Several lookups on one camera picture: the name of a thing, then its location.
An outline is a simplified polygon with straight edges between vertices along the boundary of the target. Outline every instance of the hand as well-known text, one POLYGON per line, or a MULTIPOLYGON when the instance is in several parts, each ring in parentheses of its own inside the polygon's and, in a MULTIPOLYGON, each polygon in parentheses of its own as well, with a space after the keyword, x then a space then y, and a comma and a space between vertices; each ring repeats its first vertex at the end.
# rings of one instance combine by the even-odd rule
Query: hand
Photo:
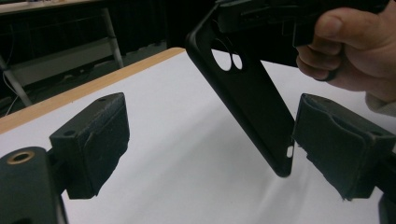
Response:
POLYGON ((331 85, 366 91, 386 102, 396 101, 396 2, 375 15, 337 8, 320 16, 312 44, 297 48, 297 65, 321 80, 336 73, 331 85))

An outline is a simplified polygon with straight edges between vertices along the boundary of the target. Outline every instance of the black mount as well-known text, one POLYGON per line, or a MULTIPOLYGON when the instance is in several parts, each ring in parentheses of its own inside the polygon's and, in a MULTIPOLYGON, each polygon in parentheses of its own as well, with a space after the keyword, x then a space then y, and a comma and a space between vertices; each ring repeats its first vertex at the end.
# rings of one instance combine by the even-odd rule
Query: black mount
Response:
POLYGON ((310 94, 301 96, 294 121, 254 43, 244 34, 266 23, 283 22, 285 28, 293 28, 284 30, 293 35, 293 45, 305 45, 312 41, 315 22, 324 11, 354 7, 377 13, 387 2, 218 1, 189 33, 186 49, 277 175, 290 174, 290 148, 296 141, 343 198, 369 198, 374 187, 379 187, 384 192, 379 205, 381 223, 395 224, 396 156, 392 150, 396 136, 329 99, 310 94), (229 69, 218 65, 212 49, 230 55, 229 69))
POLYGON ((62 192, 90 199, 129 141, 123 93, 102 97, 53 133, 52 149, 26 147, 0 159, 0 223, 67 223, 62 192))

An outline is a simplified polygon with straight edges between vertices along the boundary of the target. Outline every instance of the cable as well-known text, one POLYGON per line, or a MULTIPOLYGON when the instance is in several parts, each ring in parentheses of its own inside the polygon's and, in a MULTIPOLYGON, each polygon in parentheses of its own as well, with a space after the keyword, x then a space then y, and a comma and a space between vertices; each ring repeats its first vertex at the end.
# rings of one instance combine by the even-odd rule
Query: cable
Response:
POLYGON ((9 113, 9 111, 11 111, 12 106, 14 106, 15 102, 17 102, 18 98, 20 98, 19 95, 17 95, 17 96, 15 97, 15 99, 14 99, 14 101, 12 102, 11 106, 8 108, 7 113, 5 114, 5 116, 7 116, 8 113, 9 113))
MULTIPOLYGON (((11 33, 12 33, 12 44, 11 44, 11 50, 9 51, 8 59, 7 59, 7 61, 6 61, 6 66, 8 66, 9 61, 11 60, 12 53, 14 52, 14 46, 15 46, 15 35, 14 35, 14 28, 12 27, 12 24, 9 25, 9 28, 10 28, 11 33)), ((6 73, 5 73, 4 71, 3 71, 3 81, 4 81, 4 83, 6 84, 6 86, 7 86, 12 92, 14 92, 15 95, 17 95, 17 96, 15 97, 14 101, 11 103, 11 106, 8 108, 7 113, 5 114, 5 116, 7 116, 8 113, 11 111, 12 107, 14 106, 15 102, 17 102, 17 100, 18 100, 18 98, 19 98, 19 95, 18 95, 17 92, 16 92, 12 87, 10 87, 9 84, 7 83, 7 81, 6 81, 6 73)))

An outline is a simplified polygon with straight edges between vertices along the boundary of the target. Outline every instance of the floor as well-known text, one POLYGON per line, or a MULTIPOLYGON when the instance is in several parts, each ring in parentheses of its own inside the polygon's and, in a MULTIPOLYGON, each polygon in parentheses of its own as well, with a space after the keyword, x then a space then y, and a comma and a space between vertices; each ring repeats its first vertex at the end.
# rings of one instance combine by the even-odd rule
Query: floor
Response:
MULTIPOLYGON (((139 62, 164 50, 166 50, 166 43, 163 41, 127 53, 122 59, 126 66, 139 62)), ((117 69, 116 63, 109 57, 95 64, 87 64, 86 66, 39 81, 24 87, 24 89, 32 103, 36 104, 98 77, 105 76, 117 69)), ((19 97, 2 99, 2 102, 0 102, 0 117, 12 114, 23 108, 25 108, 25 106, 19 97)))

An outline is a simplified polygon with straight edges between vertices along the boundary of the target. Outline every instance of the fingernail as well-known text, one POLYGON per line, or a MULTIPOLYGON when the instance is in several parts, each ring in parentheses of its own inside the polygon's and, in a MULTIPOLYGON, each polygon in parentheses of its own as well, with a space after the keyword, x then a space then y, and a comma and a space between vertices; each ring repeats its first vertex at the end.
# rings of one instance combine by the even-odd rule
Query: fingernail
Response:
POLYGON ((335 37, 340 32, 342 26, 343 22, 340 19, 328 16, 322 19, 316 33, 321 37, 335 37))
POLYGON ((318 71, 316 71, 315 74, 312 74, 311 77, 316 80, 322 80, 322 79, 325 79, 328 75, 329 75, 329 71, 318 70, 318 71))

